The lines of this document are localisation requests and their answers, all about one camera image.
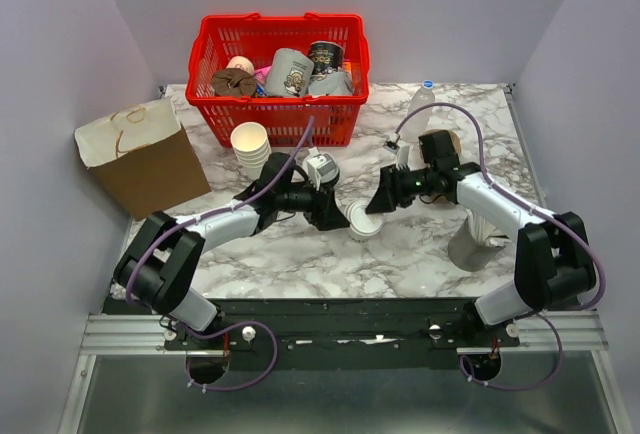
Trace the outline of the single white paper cup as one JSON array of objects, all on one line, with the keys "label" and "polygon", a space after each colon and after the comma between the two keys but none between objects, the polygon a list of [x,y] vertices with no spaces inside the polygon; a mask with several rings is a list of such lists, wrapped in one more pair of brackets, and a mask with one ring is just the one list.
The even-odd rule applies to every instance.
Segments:
[{"label": "single white paper cup", "polygon": [[357,242],[364,242],[377,235],[383,225],[384,217],[382,215],[357,211],[350,218],[349,236]]}]

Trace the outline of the stack of white paper cups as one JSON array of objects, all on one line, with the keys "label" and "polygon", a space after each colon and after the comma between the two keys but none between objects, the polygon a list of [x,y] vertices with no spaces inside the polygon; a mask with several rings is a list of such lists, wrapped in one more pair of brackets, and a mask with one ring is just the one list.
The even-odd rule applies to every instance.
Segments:
[{"label": "stack of white paper cups", "polygon": [[265,127],[256,122],[240,124],[232,131],[230,142],[244,173],[257,180],[271,154]]}]

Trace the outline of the brown paper takeout bag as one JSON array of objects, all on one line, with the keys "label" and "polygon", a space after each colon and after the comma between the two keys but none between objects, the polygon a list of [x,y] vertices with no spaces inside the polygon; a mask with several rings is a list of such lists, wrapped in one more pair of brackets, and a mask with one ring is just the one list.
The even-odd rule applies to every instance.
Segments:
[{"label": "brown paper takeout bag", "polygon": [[87,170],[134,219],[210,192],[167,98],[128,106],[74,132]]}]

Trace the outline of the single white cup lid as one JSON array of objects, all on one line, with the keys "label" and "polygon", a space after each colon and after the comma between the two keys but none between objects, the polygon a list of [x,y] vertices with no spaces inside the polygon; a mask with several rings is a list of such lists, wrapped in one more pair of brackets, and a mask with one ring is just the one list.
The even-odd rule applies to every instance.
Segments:
[{"label": "single white cup lid", "polygon": [[362,199],[355,200],[347,205],[344,214],[352,227],[367,230],[373,226],[373,221],[366,213],[366,207],[367,202]]}]

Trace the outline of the stack of cup lids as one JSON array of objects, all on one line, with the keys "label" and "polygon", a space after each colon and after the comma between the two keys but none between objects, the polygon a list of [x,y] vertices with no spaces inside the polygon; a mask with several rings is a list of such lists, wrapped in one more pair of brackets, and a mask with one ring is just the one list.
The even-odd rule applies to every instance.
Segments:
[{"label": "stack of cup lids", "polygon": [[322,179],[322,182],[321,182],[321,184],[320,184],[320,187],[321,187],[322,189],[330,189],[330,188],[334,188],[334,187],[335,187],[335,185],[336,185],[336,184],[338,183],[338,181],[339,181],[339,177],[340,177],[340,174],[337,174],[337,175],[333,176],[331,179],[329,179],[329,178],[323,178],[323,179]]}]

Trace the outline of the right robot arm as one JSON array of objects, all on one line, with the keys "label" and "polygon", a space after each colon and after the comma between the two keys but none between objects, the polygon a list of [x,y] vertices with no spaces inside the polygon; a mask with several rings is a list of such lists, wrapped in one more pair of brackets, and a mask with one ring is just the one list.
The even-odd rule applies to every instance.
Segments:
[{"label": "right robot arm", "polygon": [[491,179],[476,162],[462,163],[450,135],[440,131],[419,139],[425,167],[407,165],[407,144],[392,134],[384,144],[396,160],[380,170],[369,215],[409,207],[419,196],[441,196],[488,221],[516,245],[512,281],[485,294],[466,309],[460,333],[480,346],[496,325],[538,312],[587,292],[596,285],[594,263],[582,219],[528,203]]}]

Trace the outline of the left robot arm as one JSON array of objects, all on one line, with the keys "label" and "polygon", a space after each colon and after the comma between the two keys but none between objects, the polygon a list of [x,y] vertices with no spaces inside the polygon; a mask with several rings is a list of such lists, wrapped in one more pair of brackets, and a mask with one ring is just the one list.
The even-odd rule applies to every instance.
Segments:
[{"label": "left robot arm", "polygon": [[191,286],[201,256],[261,233],[282,212],[303,214],[319,231],[349,227],[335,197],[339,176],[336,161],[316,148],[301,166],[272,153],[259,177],[212,215],[151,214],[116,264],[113,280],[144,306],[187,325],[197,347],[212,348],[221,339],[221,310]]}]

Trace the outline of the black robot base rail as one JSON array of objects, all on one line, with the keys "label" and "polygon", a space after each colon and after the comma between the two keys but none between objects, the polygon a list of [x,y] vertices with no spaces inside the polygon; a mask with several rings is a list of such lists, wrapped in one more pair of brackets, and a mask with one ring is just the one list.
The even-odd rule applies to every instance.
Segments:
[{"label": "black robot base rail", "polygon": [[89,319],[82,348],[94,355],[183,357],[197,377],[227,370],[453,369],[461,354],[587,350],[594,312],[549,312],[465,329],[468,298],[222,300],[224,318],[201,340],[168,319],[108,300]]}]

